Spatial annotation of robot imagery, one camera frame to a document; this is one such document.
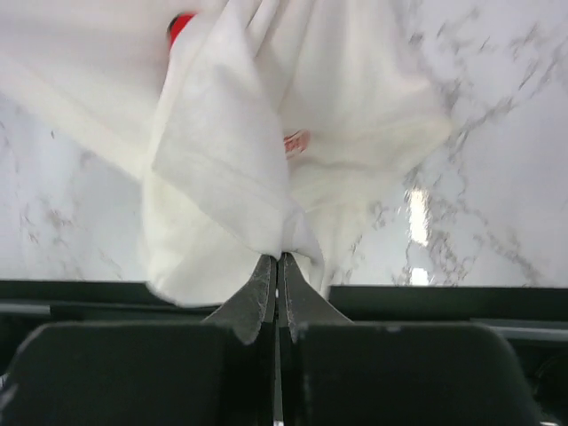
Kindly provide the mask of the white printed t-shirt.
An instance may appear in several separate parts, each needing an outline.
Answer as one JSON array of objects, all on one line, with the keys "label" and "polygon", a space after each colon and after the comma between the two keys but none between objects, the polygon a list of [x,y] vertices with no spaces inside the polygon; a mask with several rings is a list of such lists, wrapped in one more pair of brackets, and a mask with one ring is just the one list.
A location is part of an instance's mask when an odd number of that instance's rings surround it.
[{"label": "white printed t-shirt", "polygon": [[1,90],[142,186],[148,286],[318,291],[452,125],[391,1],[4,1]]}]

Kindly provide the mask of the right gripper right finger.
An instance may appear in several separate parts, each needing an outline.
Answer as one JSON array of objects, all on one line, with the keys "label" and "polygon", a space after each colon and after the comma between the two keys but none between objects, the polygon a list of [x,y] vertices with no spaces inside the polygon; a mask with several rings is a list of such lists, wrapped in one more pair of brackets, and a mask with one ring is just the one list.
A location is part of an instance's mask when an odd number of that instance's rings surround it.
[{"label": "right gripper right finger", "polygon": [[318,291],[306,282],[291,254],[285,253],[277,263],[279,292],[279,324],[288,331],[288,339],[296,343],[300,331],[310,325],[351,325]]}]

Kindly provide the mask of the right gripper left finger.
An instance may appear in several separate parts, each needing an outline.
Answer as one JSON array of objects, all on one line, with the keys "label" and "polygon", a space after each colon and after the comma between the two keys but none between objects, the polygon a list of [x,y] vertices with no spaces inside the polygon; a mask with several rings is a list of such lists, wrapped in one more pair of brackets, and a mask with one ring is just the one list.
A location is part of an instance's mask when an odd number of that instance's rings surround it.
[{"label": "right gripper left finger", "polygon": [[261,256],[248,281],[201,323],[232,330],[244,345],[253,344],[275,310],[275,260]]}]

